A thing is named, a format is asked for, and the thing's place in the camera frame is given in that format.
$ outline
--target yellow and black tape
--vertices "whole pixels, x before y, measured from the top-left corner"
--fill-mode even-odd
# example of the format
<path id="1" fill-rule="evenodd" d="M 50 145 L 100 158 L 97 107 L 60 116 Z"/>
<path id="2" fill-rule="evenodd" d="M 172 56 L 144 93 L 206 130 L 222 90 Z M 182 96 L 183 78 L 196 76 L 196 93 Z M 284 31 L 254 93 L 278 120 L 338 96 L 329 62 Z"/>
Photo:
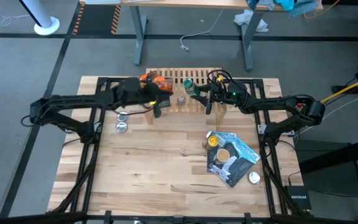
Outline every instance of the yellow and black tape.
<path id="1" fill-rule="evenodd" d="M 111 24 L 111 33 L 112 34 L 117 33 L 120 12 L 121 12 L 121 6 L 116 6 L 115 11 L 114 11 L 114 17 L 112 19 L 112 24 Z"/>
<path id="2" fill-rule="evenodd" d="M 82 4 L 80 7 L 80 12 L 78 13 L 77 21 L 75 22 L 75 26 L 74 26 L 74 30 L 73 30 L 74 35 L 77 35 L 78 27 L 80 26 L 80 21 L 81 21 L 82 15 L 84 13 L 84 8 L 85 8 L 85 5 Z"/>

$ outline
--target butcher block tabletop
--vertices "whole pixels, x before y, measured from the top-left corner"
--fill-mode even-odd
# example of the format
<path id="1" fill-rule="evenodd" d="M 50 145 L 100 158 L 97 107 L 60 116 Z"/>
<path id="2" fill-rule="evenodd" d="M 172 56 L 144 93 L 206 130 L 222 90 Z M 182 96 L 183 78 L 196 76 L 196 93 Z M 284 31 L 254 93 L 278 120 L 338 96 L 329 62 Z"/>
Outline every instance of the butcher block tabletop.
<path id="1" fill-rule="evenodd" d="M 147 71 L 207 72 L 212 69 L 150 68 Z M 83 76 L 78 94 L 94 94 L 97 81 L 96 76 Z M 264 78 L 263 81 L 267 98 L 282 95 L 277 78 Z M 126 108 L 128 112 L 142 110 L 141 106 Z M 71 117 L 88 121 L 90 112 L 91 109 L 73 110 Z M 272 122 L 287 118 L 285 111 L 269 113 Z M 162 116 L 155 118 L 152 124 L 147 124 L 144 114 L 131 115 L 126 122 L 127 131 L 118 133 L 116 113 L 106 112 L 89 215 L 104 215 L 106 210 L 111 210 L 114 215 L 243 217 L 244 213 L 250 213 L 252 217 L 270 216 L 262 162 L 259 161 L 250 170 L 261 176 L 259 184 L 251 184 L 245 176 L 231 189 L 216 174 L 207 172 L 206 151 L 202 147 L 208 131 L 227 131 L 237 133 L 255 152 L 259 152 L 253 114 L 242 114 L 238 108 L 228 105 L 219 125 L 216 125 L 213 114 L 187 111 L 163 111 Z M 66 142 L 76 138 L 77 134 L 67 134 Z M 293 144 L 289 137 L 282 136 L 281 140 Z M 82 150 L 83 145 L 79 141 L 63 148 L 48 210 L 56 208 L 74 186 Z M 300 170 L 296 152 L 291 146 L 279 143 L 277 157 L 283 183 L 287 184 L 288 176 Z M 303 185 L 301 175 L 292 175 L 291 183 Z M 272 190 L 276 212 L 279 213 L 278 193 L 273 184 Z M 77 206 L 79 211 L 84 191 L 83 187 Z"/>

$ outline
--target yellow lid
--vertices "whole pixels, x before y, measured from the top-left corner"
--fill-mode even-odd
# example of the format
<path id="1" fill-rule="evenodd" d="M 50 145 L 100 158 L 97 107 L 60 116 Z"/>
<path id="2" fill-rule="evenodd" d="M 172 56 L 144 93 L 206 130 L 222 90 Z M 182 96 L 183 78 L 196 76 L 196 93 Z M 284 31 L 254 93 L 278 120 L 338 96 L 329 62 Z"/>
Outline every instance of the yellow lid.
<path id="1" fill-rule="evenodd" d="M 219 139 L 216 136 L 211 136 L 208 138 L 208 144 L 212 147 L 215 147 L 219 144 Z"/>

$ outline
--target desk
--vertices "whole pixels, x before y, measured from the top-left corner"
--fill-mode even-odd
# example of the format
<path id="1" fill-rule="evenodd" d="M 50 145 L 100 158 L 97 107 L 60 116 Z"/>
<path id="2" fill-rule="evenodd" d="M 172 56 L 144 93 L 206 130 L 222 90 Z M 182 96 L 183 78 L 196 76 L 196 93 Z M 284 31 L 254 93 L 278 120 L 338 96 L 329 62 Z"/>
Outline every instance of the desk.
<path id="1" fill-rule="evenodd" d="M 200 74 L 200 71 L 206 74 L 211 69 L 149 70 L 167 71 L 173 76 L 179 70 L 187 70 L 191 72 L 183 74 L 190 77 L 190 74 Z M 78 94 L 94 94 L 97 81 L 98 77 L 82 77 Z M 263 82 L 267 98 L 282 95 L 278 79 L 264 78 Z M 74 110 L 72 118 L 87 121 L 90 111 Z M 285 111 L 270 112 L 272 121 L 281 121 L 286 117 Z M 252 217 L 270 217 L 261 161 L 251 168 L 261 175 L 259 184 L 252 185 L 247 177 L 243 177 L 230 189 L 217 175 L 207 173 L 206 151 L 201 146 L 209 130 L 230 131 L 237 133 L 259 152 L 254 114 L 242 114 L 238 108 L 227 106 L 221 125 L 216 126 L 214 120 L 213 115 L 204 113 L 163 113 L 161 118 L 154 119 L 153 124 L 147 124 L 145 116 L 137 114 L 127 120 L 126 132 L 117 133 L 116 114 L 107 111 L 88 214 L 103 215 L 105 210 L 111 210 L 114 215 L 243 217 L 245 212 L 249 212 Z M 77 137 L 76 134 L 68 134 L 66 142 Z M 282 140 L 293 144 L 289 137 L 283 136 Z M 63 148 L 49 210 L 55 208 L 74 186 L 82 146 L 77 141 Z M 288 175 L 300 170 L 296 152 L 286 144 L 278 144 L 277 157 L 283 183 L 286 184 Z M 293 185 L 303 185 L 300 174 L 292 175 L 291 182 Z M 274 207 L 279 212 L 278 193 L 273 184 L 272 192 Z M 77 210 L 81 210 L 83 196 L 84 190 L 80 192 Z"/>
<path id="2" fill-rule="evenodd" d="M 323 10 L 323 5 L 319 0 L 317 11 Z M 80 3 L 85 4 L 85 0 L 80 0 Z M 147 1 L 147 2 L 133 2 L 128 3 L 128 0 L 123 0 L 121 5 L 129 6 L 134 28 L 136 33 L 135 58 L 134 64 L 140 64 L 142 56 L 142 46 L 144 43 L 144 34 L 147 23 L 147 16 L 140 15 L 139 6 L 154 6 L 154 7 L 202 7 L 202 8 L 221 8 L 221 9 L 250 9 L 246 0 L 161 0 L 161 1 Z M 276 5 L 275 11 L 283 11 L 280 5 Z M 254 14 L 249 22 L 249 25 L 243 24 L 241 26 L 242 48 L 246 63 L 246 71 L 251 72 L 253 69 L 252 54 L 251 54 L 251 40 L 255 34 L 256 28 L 262 19 L 262 16 L 268 9 L 266 6 L 257 5 Z"/>

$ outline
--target yellow cable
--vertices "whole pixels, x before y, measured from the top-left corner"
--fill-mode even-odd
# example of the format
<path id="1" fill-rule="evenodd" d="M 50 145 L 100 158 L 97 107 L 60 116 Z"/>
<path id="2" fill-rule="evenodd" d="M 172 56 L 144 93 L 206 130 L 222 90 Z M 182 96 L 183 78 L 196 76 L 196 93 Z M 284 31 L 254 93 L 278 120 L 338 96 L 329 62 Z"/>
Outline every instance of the yellow cable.
<path id="1" fill-rule="evenodd" d="M 325 99 L 323 99 L 323 100 L 321 100 L 320 103 L 325 103 L 325 102 L 327 102 L 328 100 L 334 98 L 335 96 L 338 96 L 338 95 L 340 95 L 340 94 L 346 92 L 347 90 L 350 90 L 351 88 L 354 88 L 354 87 L 356 87 L 356 86 L 358 86 L 358 82 L 355 83 L 355 84 L 353 84 L 353 85 L 350 85 L 350 86 L 346 87 L 345 89 L 343 89 L 343 90 L 341 90 L 341 91 L 339 91 L 339 92 L 337 92 L 337 93 L 332 94 L 331 96 L 329 96 L 329 97 L 327 97 L 327 98 L 325 98 Z"/>
<path id="2" fill-rule="evenodd" d="M 332 4 L 331 6 L 329 6 L 326 10 L 324 10 L 323 12 L 320 12 L 319 14 L 316 14 L 312 17 L 308 17 L 306 14 L 303 14 L 307 19 L 314 19 L 316 17 L 319 17 L 321 15 L 323 15 L 324 13 L 328 12 L 328 10 L 330 10 L 332 7 L 334 7 L 340 0 L 337 0 L 334 4 Z"/>

